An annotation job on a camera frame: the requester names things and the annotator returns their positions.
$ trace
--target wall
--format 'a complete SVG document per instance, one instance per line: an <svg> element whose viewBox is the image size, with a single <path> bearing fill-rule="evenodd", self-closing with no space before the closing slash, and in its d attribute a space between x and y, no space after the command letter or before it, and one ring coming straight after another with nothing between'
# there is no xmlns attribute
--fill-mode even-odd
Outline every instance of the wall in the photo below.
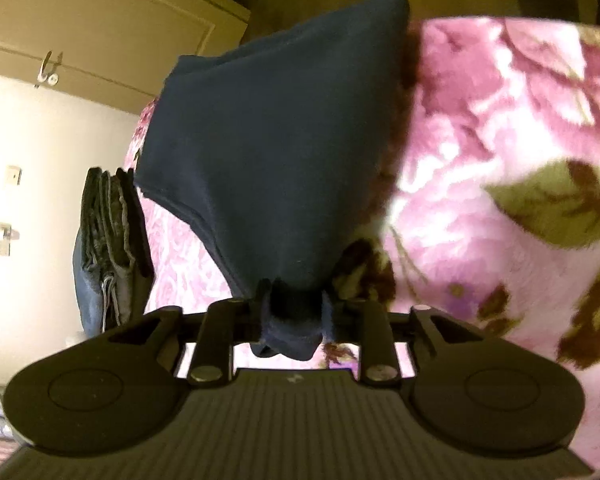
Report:
<svg viewBox="0 0 600 480"><path fill-rule="evenodd" d="M0 222L20 235L0 256L0 383L81 330L71 258L84 178L122 163L136 121L0 76ZM20 186L4 184L10 164Z"/></svg>

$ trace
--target door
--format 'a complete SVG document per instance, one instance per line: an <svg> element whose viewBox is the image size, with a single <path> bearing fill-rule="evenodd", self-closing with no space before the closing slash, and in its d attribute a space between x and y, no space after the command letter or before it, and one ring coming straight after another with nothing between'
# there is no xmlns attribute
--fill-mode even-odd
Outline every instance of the door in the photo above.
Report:
<svg viewBox="0 0 600 480"><path fill-rule="evenodd" d="M179 55L237 46L247 19L231 0L0 0L0 70L27 65L0 73L33 82L51 50L57 89L137 113Z"/></svg>

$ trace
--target light switch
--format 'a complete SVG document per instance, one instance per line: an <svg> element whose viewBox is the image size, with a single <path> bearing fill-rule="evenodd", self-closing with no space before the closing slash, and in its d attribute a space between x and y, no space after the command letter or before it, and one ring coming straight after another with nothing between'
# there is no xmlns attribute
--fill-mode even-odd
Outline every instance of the light switch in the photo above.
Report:
<svg viewBox="0 0 600 480"><path fill-rule="evenodd" d="M17 166L7 166L7 170L4 173L4 183L9 186L20 185L20 175L22 170Z"/></svg>
<svg viewBox="0 0 600 480"><path fill-rule="evenodd" d="M0 240L0 256L9 256L11 254L11 244L8 240Z"/></svg>

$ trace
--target floral blanket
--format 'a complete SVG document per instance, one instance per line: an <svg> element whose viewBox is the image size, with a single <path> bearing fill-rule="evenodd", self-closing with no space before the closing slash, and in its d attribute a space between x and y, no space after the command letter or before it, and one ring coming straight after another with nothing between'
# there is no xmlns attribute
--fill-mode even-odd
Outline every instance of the floral blanket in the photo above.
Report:
<svg viewBox="0 0 600 480"><path fill-rule="evenodd" d="M586 391L572 447L600 467L600 28L521 19L410 28L410 113L379 171L374 209L334 270L343 298L429 304L561 363ZM129 147L132 166L154 104ZM189 227L141 198L156 282L148 310L201 312L228 286ZM326 345L309 362L354 367ZM404 349L404 370L410 368Z"/></svg>

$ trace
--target folded garment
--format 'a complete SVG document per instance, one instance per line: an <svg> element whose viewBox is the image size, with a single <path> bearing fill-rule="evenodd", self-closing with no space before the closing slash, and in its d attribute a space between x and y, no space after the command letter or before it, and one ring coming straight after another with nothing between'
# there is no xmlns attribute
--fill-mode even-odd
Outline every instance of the folded garment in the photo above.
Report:
<svg viewBox="0 0 600 480"><path fill-rule="evenodd" d="M367 0L183 56L167 78L136 181L192 227L235 296L279 279L317 291L321 309L387 145L407 18L407 0ZM274 309L282 322L294 301Z"/></svg>
<svg viewBox="0 0 600 480"><path fill-rule="evenodd" d="M133 174L88 171L74 248L75 291L88 337L142 316L154 270Z"/></svg>

